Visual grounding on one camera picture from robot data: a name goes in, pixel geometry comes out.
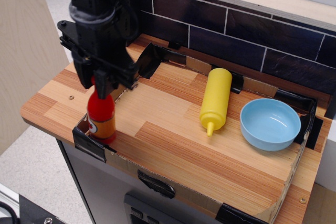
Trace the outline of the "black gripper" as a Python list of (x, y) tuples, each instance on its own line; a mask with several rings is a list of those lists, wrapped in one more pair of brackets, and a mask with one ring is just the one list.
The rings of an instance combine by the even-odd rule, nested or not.
[(138, 67), (127, 53), (127, 41), (137, 36), (139, 20), (134, 12), (122, 11), (108, 20), (61, 20), (61, 44), (71, 51), (75, 70), (85, 89), (95, 87), (106, 98), (119, 84), (132, 89)]

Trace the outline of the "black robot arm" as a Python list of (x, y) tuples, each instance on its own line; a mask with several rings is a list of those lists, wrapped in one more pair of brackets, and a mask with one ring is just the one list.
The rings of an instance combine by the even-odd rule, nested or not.
[(69, 14), (72, 21), (57, 24), (60, 42), (71, 51), (84, 88), (95, 86), (101, 99), (120, 84), (132, 89), (139, 71), (126, 50), (139, 34), (132, 0), (71, 0)]

